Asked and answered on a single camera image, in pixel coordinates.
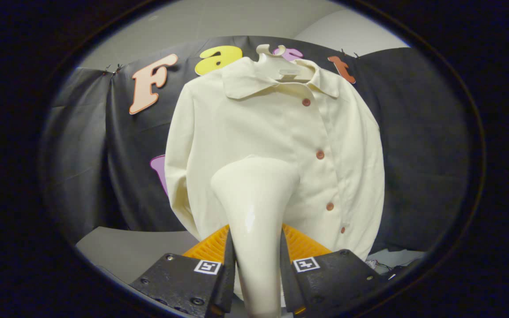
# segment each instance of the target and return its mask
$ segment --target white plastic object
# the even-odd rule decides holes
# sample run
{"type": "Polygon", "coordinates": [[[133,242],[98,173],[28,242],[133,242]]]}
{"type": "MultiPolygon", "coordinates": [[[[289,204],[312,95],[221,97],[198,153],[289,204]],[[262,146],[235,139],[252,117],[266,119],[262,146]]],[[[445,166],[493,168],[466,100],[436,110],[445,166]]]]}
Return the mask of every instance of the white plastic object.
{"type": "Polygon", "coordinates": [[[295,165],[256,156],[229,163],[212,176],[212,189],[228,217],[250,318],[281,315],[281,225],[299,183],[295,165]]]}
{"type": "Polygon", "coordinates": [[[272,54],[269,48],[269,44],[261,44],[256,48],[256,53],[258,53],[258,62],[255,62],[254,66],[258,72],[276,81],[287,80],[307,82],[313,78],[315,70],[289,62],[281,56],[286,51],[284,45],[278,45],[279,51],[277,54],[272,54]],[[293,75],[293,73],[297,73],[296,71],[299,71],[299,74],[295,74],[294,79],[291,79],[291,76],[286,76],[286,78],[283,76],[284,72],[290,73],[289,75],[293,75]]]}

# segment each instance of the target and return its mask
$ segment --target black fabric backdrop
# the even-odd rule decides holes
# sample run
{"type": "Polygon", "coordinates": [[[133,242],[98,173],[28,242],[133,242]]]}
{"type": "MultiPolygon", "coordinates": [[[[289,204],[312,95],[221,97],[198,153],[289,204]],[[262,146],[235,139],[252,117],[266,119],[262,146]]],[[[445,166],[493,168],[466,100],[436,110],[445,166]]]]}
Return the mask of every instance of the black fabric backdrop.
{"type": "Polygon", "coordinates": [[[194,67],[202,60],[200,53],[233,45],[256,61],[260,44],[298,49],[304,59],[336,74],[327,57],[338,56],[355,77],[354,87],[380,125],[386,171],[384,211],[371,252],[386,247],[425,251],[445,233],[461,207],[472,145],[467,105],[425,57],[401,48],[354,58],[286,38],[232,36],[174,46],[122,66],[113,75],[79,68],[68,79],[45,129],[42,175],[53,216],[70,242],[97,226],[185,230],[150,160],[165,153],[176,101],[182,86],[198,77],[194,67]],[[152,85],[158,101],[129,114],[133,74],[169,54],[176,54],[178,62],[167,67],[163,87],[152,85]],[[108,175],[115,195],[107,192],[108,175]]]}
{"type": "MultiPolygon", "coordinates": [[[[427,266],[419,281],[410,275],[390,291],[394,298],[363,316],[509,317],[509,2],[367,2],[433,45],[465,81],[485,129],[479,139],[487,142],[488,161],[477,213],[456,244],[453,237],[455,248],[439,255],[448,257],[433,257],[436,268],[427,266]]],[[[67,57],[58,76],[72,70],[92,45],[158,2],[126,14],[141,4],[0,2],[0,317],[149,317],[139,312],[142,304],[128,304],[106,287],[50,225],[33,160],[58,86],[44,79],[67,57]]],[[[465,199],[478,201],[476,195],[465,199]]]]}

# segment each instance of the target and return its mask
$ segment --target screw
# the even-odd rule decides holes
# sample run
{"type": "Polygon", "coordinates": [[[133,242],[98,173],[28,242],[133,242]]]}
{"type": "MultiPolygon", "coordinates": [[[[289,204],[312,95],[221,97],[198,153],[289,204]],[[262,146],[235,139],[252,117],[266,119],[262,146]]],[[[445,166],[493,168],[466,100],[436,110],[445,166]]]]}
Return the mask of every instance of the screw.
{"type": "Polygon", "coordinates": [[[196,297],[192,298],[191,301],[192,301],[192,304],[198,305],[198,306],[201,306],[205,303],[204,300],[202,300],[200,298],[196,298],[196,297]]]}

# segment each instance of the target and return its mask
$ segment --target clothes hanger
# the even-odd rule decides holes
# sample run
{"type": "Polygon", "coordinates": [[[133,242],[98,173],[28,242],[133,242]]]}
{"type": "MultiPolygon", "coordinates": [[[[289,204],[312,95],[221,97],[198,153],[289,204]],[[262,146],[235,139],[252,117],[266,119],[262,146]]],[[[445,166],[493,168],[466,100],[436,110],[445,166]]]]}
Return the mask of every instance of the clothes hanger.
{"type": "Polygon", "coordinates": [[[272,54],[269,48],[269,44],[261,44],[256,48],[258,62],[254,64],[259,72],[282,83],[306,83],[313,78],[315,70],[289,62],[281,56],[286,51],[284,45],[278,45],[279,51],[276,54],[272,54]]]}

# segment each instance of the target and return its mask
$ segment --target shirt sleeve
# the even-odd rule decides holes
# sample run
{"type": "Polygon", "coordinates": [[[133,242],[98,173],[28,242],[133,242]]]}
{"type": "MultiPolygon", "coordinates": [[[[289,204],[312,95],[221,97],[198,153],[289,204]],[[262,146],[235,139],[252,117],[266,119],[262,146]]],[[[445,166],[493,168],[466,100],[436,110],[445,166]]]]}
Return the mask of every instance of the shirt sleeve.
{"type": "Polygon", "coordinates": [[[172,211],[182,225],[200,240],[188,199],[187,180],[188,162],[194,139],[194,117],[194,98],[188,85],[184,85],[168,131],[164,173],[172,211]]]}

